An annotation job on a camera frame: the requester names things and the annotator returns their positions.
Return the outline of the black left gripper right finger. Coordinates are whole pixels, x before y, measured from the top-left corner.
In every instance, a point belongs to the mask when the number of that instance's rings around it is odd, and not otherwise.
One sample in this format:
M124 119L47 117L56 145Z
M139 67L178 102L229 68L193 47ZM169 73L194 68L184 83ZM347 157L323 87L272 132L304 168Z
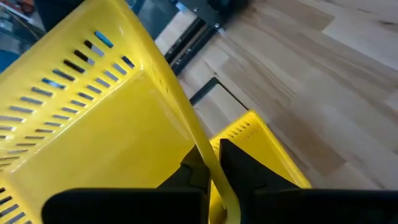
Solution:
M228 139L220 141L220 162L239 199L241 223L298 223L299 211L279 198L298 186L262 165Z

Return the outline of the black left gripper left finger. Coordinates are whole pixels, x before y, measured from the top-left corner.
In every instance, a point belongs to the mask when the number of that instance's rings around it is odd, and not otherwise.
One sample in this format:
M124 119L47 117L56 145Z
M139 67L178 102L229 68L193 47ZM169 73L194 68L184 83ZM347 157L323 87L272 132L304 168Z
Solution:
M208 199L210 194L210 171L196 146L181 160L179 168L157 190L182 197Z

